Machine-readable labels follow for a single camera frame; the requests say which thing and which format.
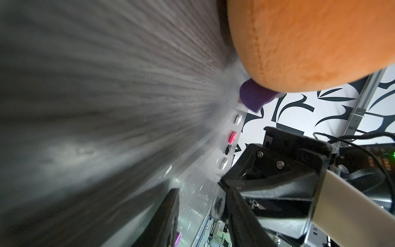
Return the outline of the white usb drive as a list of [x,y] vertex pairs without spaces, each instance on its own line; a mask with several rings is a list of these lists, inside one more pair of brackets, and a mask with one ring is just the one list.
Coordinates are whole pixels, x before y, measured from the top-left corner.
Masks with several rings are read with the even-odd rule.
[[234,124],[235,124],[235,125],[239,125],[239,123],[241,122],[241,120],[242,120],[242,115],[238,114],[238,115],[235,117]]

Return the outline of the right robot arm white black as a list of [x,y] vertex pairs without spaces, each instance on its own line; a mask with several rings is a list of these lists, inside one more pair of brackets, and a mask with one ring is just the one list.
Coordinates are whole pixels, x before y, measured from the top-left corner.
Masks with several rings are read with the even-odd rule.
[[395,145],[328,142],[267,127],[219,184],[214,215],[236,247],[301,247],[318,230],[342,247],[395,244]]

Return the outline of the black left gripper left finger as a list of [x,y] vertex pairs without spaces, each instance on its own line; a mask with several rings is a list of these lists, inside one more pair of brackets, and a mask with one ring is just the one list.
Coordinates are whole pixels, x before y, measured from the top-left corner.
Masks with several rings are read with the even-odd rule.
[[180,207],[179,189],[171,189],[134,247],[175,247]]

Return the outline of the purple usb drive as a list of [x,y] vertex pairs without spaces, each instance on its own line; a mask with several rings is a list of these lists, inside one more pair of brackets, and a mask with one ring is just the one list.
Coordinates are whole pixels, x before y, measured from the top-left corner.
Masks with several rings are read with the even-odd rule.
[[181,240],[181,233],[180,233],[180,232],[177,232],[177,234],[176,234],[176,239],[175,239],[175,243],[174,243],[174,247],[178,247],[178,245],[179,245],[179,243],[180,243],[180,240]]

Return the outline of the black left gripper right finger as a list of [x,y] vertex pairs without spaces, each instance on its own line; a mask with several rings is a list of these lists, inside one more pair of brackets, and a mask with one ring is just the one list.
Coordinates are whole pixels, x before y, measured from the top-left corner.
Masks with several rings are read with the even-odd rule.
[[226,223],[232,246],[275,247],[240,193],[222,180],[219,186],[225,195],[218,198],[218,218]]

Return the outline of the pink usb drive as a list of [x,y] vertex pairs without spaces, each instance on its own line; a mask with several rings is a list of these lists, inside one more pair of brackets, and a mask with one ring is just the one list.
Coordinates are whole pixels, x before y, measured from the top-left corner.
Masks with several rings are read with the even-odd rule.
[[233,143],[234,143],[234,141],[235,141],[235,139],[236,139],[236,137],[237,137],[237,132],[236,131],[233,131],[231,134],[230,134],[230,136],[229,136],[229,139],[228,139],[228,143],[230,144],[230,145],[232,145]]

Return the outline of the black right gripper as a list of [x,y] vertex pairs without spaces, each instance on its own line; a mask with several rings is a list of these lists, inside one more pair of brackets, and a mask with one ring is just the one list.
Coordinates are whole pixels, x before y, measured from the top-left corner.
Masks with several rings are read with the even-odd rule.
[[326,142],[286,130],[264,130],[264,147],[250,144],[221,178],[220,185],[245,197],[266,230],[305,239],[311,225],[312,198],[323,180],[333,148]]

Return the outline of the black usb drive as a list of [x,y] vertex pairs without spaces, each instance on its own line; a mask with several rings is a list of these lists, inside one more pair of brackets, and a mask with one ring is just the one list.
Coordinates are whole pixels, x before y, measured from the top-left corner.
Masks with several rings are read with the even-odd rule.
[[226,147],[226,149],[225,149],[225,155],[228,155],[228,154],[229,154],[231,148],[232,148],[232,145],[228,145],[228,146]]

